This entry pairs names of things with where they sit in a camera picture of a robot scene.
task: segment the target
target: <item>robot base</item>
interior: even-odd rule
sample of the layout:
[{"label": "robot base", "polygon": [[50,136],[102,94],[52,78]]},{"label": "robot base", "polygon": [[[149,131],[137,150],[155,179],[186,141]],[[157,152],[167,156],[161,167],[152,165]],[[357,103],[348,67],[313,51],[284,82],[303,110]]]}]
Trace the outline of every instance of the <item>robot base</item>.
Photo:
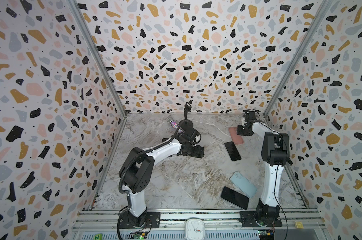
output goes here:
[{"label": "robot base", "polygon": [[[273,227],[273,222],[267,221],[266,223],[256,221],[255,219],[256,211],[241,211],[240,212],[240,222],[242,224],[242,227]],[[282,222],[280,219],[274,220],[274,226],[275,227],[282,227]]]},{"label": "robot base", "polygon": [[124,212],[121,215],[121,219],[123,219],[122,222],[119,223],[119,228],[143,228],[150,229],[150,228],[159,228],[159,221],[161,219],[161,213],[160,212],[147,212],[146,213],[146,219],[149,219],[150,221],[143,224],[143,226],[135,226],[135,221],[132,219],[135,218],[132,214],[130,214],[129,211]]}]

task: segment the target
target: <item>terrazzo wallpaper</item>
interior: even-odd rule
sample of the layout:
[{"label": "terrazzo wallpaper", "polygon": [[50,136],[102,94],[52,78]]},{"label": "terrazzo wallpaper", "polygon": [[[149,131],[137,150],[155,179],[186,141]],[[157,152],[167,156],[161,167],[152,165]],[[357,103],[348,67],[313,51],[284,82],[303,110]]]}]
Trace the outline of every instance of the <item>terrazzo wallpaper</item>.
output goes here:
[{"label": "terrazzo wallpaper", "polygon": [[362,1],[334,1],[268,117],[333,239],[362,240]]},{"label": "terrazzo wallpaper", "polygon": [[127,112],[263,110],[321,0],[78,0]]},{"label": "terrazzo wallpaper", "polygon": [[0,1],[0,240],[68,239],[120,124],[63,1]]}]

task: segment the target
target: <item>black spot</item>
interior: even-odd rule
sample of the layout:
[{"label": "black spot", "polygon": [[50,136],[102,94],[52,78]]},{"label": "black spot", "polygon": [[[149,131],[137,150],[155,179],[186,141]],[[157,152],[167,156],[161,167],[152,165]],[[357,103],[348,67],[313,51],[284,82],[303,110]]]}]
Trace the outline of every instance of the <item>black spot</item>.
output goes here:
[{"label": "black spot", "polygon": [[50,76],[50,71],[47,70],[44,66],[41,65],[41,70],[44,76]]},{"label": "black spot", "polygon": [[204,3],[202,8],[210,8],[212,6],[212,1]]},{"label": "black spot", "polygon": [[14,126],[11,131],[9,132],[8,136],[6,137],[6,140],[8,142],[14,142],[15,139],[20,138],[22,135],[23,128]]},{"label": "black spot", "polygon": [[310,10],[312,7],[313,7],[314,3],[311,3],[311,4],[308,4],[308,5],[305,5],[301,8],[301,10]]},{"label": "black spot", "polygon": [[289,5],[282,5],[280,6],[280,10],[283,10],[283,11],[286,11],[286,12],[289,12],[289,9],[290,9],[291,6]]},{"label": "black spot", "polygon": [[66,18],[64,15],[60,15],[60,16],[56,16],[56,19],[57,21],[60,23],[60,22],[63,22],[63,21],[66,21]]},{"label": "black spot", "polygon": [[109,6],[107,5],[107,1],[102,2],[98,5],[99,8],[108,8]]},{"label": "black spot", "polygon": [[275,51],[276,50],[276,46],[267,46],[266,48],[265,48],[265,51],[268,51],[268,52],[273,52],[273,51]]},{"label": "black spot", "polygon": [[78,7],[79,7],[80,9],[87,10],[86,4],[84,4],[84,3],[79,3],[79,4],[78,4]]},{"label": "black spot", "polygon": [[101,45],[101,46],[97,46],[97,50],[100,52],[104,52],[104,51],[106,51],[106,48],[104,45]]},{"label": "black spot", "polygon": [[190,50],[192,50],[192,45],[184,45],[184,46],[182,46],[182,50],[190,51]]},{"label": "black spot", "polygon": [[41,216],[41,214],[42,214],[42,211],[36,212],[34,214],[34,218],[39,218]]},{"label": "black spot", "polygon": [[16,17],[17,16],[17,14],[13,11],[13,10],[11,10],[10,8],[6,8],[6,12],[10,15],[10,16],[12,16],[12,17]]},{"label": "black spot", "polygon": [[181,9],[190,10],[190,4],[180,3],[180,8],[181,8]]},{"label": "black spot", "polygon": [[25,219],[26,219],[25,209],[18,210],[17,216],[18,216],[18,223],[25,221]]},{"label": "black spot", "polygon": [[233,28],[232,32],[229,34],[232,38],[236,36],[236,30]]},{"label": "black spot", "polygon": [[32,9],[31,3],[28,3],[26,0],[20,0],[20,2],[25,12],[29,14],[29,11]]},{"label": "black spot", "polygon": [[44,159],[46,154],[48,154],[49,149],[50,149],[49,146],[45,146],[38,157]]},{"label": "black spot", "polygon": [[14,182],[10,183],[9,190],[10,190],[10,193],[6,199],[10,200],[11,202],[14,202],[16,200],[15,191],[14,191]]},{"label": "black spot", "polygon": [[356,100],[354,100],[353,102],[356,105],[356,109],[360,109],[362,110],[362,100],[357,98]]},{"label": "black spot", "polygon": [[145,38],[146,37],[146,33],[144,31],[143,28],[141,28],[141,33],[139,34],[141,37]]}]

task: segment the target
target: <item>black smartphone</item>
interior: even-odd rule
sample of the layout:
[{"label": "black smartphone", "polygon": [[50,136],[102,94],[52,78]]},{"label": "black smartphone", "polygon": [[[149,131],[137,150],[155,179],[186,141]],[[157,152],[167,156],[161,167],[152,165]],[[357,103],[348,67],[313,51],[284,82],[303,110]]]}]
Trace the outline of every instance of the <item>black smartphone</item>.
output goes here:
[{"label": "black smartphone", "polygon": [[229,153],[230,159],[234,162],[237,160],[241,160],[240,153],[238,152],[234,142],[225,142],[226,150]]},{"label": "black smartphone", "polygon": [[224,189],[222,190],[221,198],[244,210],[248,209],[249,198],[228,187],[224,187]]}]

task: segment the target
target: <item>clock face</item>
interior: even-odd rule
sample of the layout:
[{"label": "clock face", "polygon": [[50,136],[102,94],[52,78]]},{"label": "clock face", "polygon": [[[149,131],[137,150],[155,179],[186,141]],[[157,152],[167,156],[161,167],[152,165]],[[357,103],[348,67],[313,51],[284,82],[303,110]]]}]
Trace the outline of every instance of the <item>clock face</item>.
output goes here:
[{"label": "clock face", "polygon": [[204,222],[200,219],[189,219],[186,222],[185,235],[187,240],[203,240],[205,238]]}]

